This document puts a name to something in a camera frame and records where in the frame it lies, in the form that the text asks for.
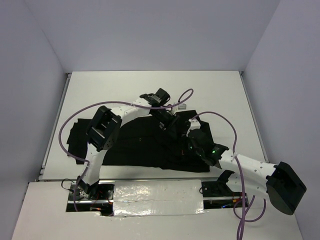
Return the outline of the black long sleeve shirt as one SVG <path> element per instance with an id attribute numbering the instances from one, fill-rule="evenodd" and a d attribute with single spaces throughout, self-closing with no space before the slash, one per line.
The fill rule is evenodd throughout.
<path id="1" fill-rule="evenodd" d="M 86 158 L 86 129 L 91 119 L 78 118 L 70 130 L 68 152 Z M 103 166 L 139 166 L 191 173 L 208 173 L 210 166 L 187 153 L 188 138 L 163 131 L 153 116 L 136 118 L 120 128 L 114 146 L 105 154 Z"/>

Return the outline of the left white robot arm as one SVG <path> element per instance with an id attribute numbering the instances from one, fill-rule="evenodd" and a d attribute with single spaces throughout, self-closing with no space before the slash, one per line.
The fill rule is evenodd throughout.
<path id="1" fill-rule="evenodd" d="M 85 169 L 77 178 L 82 196 L 93 199 L 98 194 L 104 156 L 116 143 L 123 125 L 147 115 L 155 117 L 163 131 L 169 130 L 176 123 L 179 117 L 165 109 L 169 100 L 170 95 L 159 88 L 156 93 L 142 94 L 137 100 L 118 107 L 108 108 L 103 105 L 98 108 L 86 130 L 88 163 L 84 164 Z"/>

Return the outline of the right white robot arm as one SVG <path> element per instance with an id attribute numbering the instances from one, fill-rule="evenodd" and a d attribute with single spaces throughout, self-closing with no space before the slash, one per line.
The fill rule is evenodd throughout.
<path id="1" fill-rule="evenodd" d="M 210 140 L 196 119 L 188 120 L 187 126 L 188 153 L 222 170 L 217 183 L 221 195 L 245 189 L 250 195 L 266 199 L 283 214 L 295 213 L 307 187 L 289 164 L 267 163 L 234 153 Z"/>

